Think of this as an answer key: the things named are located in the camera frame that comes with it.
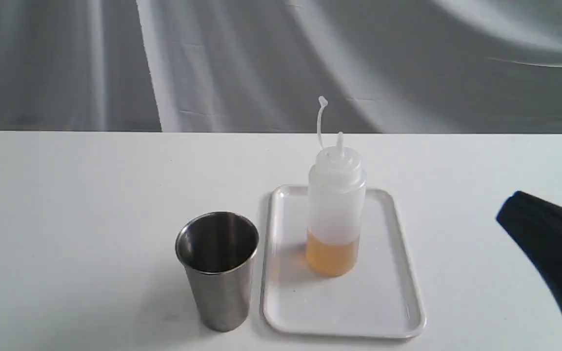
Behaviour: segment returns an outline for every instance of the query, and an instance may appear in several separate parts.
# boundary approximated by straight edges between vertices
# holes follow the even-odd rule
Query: white fabric backdrop
[[[312,132],[319,95],[328,132],[562,133],[562,0],[0,0],[0,129]]]

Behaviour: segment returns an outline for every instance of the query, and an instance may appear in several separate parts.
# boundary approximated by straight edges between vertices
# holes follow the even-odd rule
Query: squeeze bottle
[[[366,173],[357,151],[344,146],[342,132],[335,146],[322,145],[322,112],[328,102],[322,96],[319,102],[321,151],[309,170],[306,259],[313,270],[335,277],[357,262]]]

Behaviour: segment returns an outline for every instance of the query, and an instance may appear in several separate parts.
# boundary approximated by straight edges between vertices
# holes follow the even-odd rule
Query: orange liquid
[[[314,271],[337,277],[350,271],[357,262],[359,238],[345,245],[327,245],[307,232],[306,258]]]

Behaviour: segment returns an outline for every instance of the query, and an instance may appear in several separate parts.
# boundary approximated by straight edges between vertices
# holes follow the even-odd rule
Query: black object
[[[496,220],[537,267],[562,312],[562,207],[517,191]]]

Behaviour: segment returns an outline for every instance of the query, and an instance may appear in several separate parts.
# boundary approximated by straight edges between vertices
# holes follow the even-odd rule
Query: stainless steel cup
[[[257,228],[235,213],[209,213],[181,229],[175,251],[190,281],[201,321],[232,331],[248,316]]]

